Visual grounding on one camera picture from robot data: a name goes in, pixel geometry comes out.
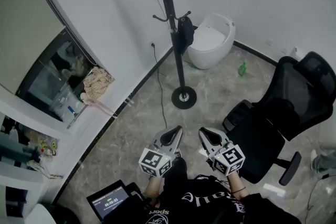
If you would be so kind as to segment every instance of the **plastic bottle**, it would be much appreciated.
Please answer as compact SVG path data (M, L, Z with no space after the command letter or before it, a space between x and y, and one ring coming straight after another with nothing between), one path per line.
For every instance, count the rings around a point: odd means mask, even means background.
M243 62L243 64L239 67L239 69L238 69L238 74L240 75L240 76L243 76L245 73L246 73L246 63L245 62Z

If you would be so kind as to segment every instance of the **office chair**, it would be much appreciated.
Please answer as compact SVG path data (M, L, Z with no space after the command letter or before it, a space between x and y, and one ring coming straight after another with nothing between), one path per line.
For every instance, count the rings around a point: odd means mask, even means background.
M336 75L317 53L301 61L282 57L271 84L257 103L243 100L223 121L227 136L246 156L240 175L258 183L275 163L286 169L279 183L287 185L301 161L295 152L291 161L278 159L285 139L328 119L336 97Z

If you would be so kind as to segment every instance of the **coat rack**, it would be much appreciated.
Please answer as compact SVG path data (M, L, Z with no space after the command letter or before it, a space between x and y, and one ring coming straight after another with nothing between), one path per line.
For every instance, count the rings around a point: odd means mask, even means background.
M170 24L170 34L172 38L172 44L174 49L177 74L179 76L180 87L174 90L172 94L172 102L179 109L189 109L191 108L197 100L196 92L191 88L185 85L184 73L183 73L183 64L182 64L182 55L178 47L179 36L175 25L175 20L183 20L191 12L187 12L180 18L176 17L174 2L173 0L163 0L164 8L166 11L167 19L158 18L156 15L153 15L153 18L158 19L162 22L169 21Z

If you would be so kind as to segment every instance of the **bracelet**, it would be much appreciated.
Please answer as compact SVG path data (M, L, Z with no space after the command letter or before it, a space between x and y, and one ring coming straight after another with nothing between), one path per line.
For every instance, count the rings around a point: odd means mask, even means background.
M232 194L237 193L237 192L239 192L239 191L241 191L241 190L243 190L243 189L246 189L246 187L244 187L244 188L242 188L242 189L240 189L240 190L237 190L237 191L233 192Z

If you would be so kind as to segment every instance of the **toilet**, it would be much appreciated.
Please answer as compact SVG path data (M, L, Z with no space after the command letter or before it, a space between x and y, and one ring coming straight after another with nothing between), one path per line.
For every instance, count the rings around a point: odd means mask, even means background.
M209 14L195 30L194 42L188 47L192 63L199 69L209 69L219 63L232 48L236 27L227 16Z

